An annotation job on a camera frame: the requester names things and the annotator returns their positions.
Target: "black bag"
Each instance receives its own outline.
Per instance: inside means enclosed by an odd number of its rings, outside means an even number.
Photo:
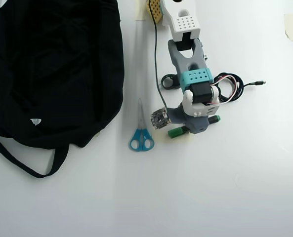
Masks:
[[[124,59],[116,0],[8,0],[0,8],[0,136],[56,149],[84,147],[119,112]]]

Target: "black cable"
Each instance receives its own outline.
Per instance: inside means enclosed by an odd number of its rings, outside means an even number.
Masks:
[[[221,77],[224,77],[224,76],[232,76],[232,77],[234,77],[236,82],[237,82],[237,86],[238,86],[237,91],[236,91],[235,95],[233,96],[233,98],[230,100],[230,102],[238,100],[242,96],[242,94],[244,92],[244,88],[246,86],[249,86],[249,85],[264,85],[264,84],[266,84],[265,81],[261,80],[261,81],[256,81],[256,82],[252,82],[252,83],[248,83],[248,84],[244,85],[243,80],[238,75],[232,74],[232,73],[221,73],[216,78],[214,78],[214,82],[217,82]],[[235,81],[232,78],[228,78],[228,79],[235,85]],[[220,103],[227,102],[229,100],[229,97],[226,97],[226,96],[221,94],[221,88],[219,87],[219,83],[217,83],[215,86],[219,90]]]
[[[158,93],[161,96],[162,102],[164,104],[165,107],[167,107],[166,101],[162,95],[161,89],[160,89],[160,85],[158,83],[158,73],[157,73],[157,25],[156,25],[156,21],[153,15],[153,11],[152,11],[152,7],[151,7],[151,0],[149,0],[149,8],[150,8],[150,12],[152,15],[152,19],[153,19],[153,23],[154,23],[154,27],[155,27],[155,53],[154,53],[154,61],[155,61],[155,75],[156,75],[156,87],[158,90]]]

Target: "scissors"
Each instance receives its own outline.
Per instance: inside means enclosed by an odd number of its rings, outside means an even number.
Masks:
[[[134,148],[132,146],[132,143],[136,141],[138,144],[137,148]],[[146,146],[146,141],[150,142],[150,146]],[[130,141],[130,147],[132,150],[136,152],[147,152],[151,150],[155,145],[154,140],[152,139],[150,133],[147,131],[146,123],[144,120],[144,114],[143,114],[143,106],[142,106],[142,100],[138,100],[138,127],[137,130]]]

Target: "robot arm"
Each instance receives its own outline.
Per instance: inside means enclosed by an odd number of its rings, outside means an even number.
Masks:
[[[186,132],[197,134],[219,121],[219,117],[213,116],[219,108],[219,91],[211,86],[214,80],[199,40],[201,29],[196,3],[195,0],[161,0],[160,3],[163,24],[169,25],[172,33],[173,40],[168,42],[168,49],[184,97],[178,108],[158,110],[151,115],[151,120],[158,129],[170,123],[183,124],[168,133],[171,138]],[[189,49],[193,56],[185,58],[180,52]]]

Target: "cable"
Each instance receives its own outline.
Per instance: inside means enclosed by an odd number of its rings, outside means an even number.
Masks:
[[[234,91],[232,93],[232,95],[230,97],[226,97],[224,95],[221,94],[221,88],[219,87],[219,83],[224,80],[224,79],[229,79],[230,82],[232,82],[234,84]],[[238,100],[244,92],[244,88],[246,86],[250,86],[250,85],[264,85],[266,84],[265,81],[260,80],[260,81],[256,81],[256,82],[251,82],[248,83],[246,85],[244,85],[243,80],[235,74],[232,73],[221,73],[219,74],[216,78],[214,78],[214,83],[211,84],[211,86],[216,86],[219,90],[219,100],[220,103],[219,104],[215,104],[215,103],[208,103],[209,105],[222,105],[222,104],[226,104],[229,102],[233,102]]]
[[[156,76],[156,87],[158,90],[158,93],[161,96],[162,102],[164,104],[165,107],[167,107],[166,101],[162,95],[161,89],[160,89],[160,85],[158,83],[158,73],[157,73],[157,25],[156,25],[156,21],[153,15],[153,11],[152,11],[152,7],[151,7],[151,0],[149,0],[149,8],[150,8],[150,12],[152,15],[152,19],[153,19],[153,23],[154,23],[154,27],[155,27],[155,53],[154,53],[154,62],[155,62],[155,76]]]

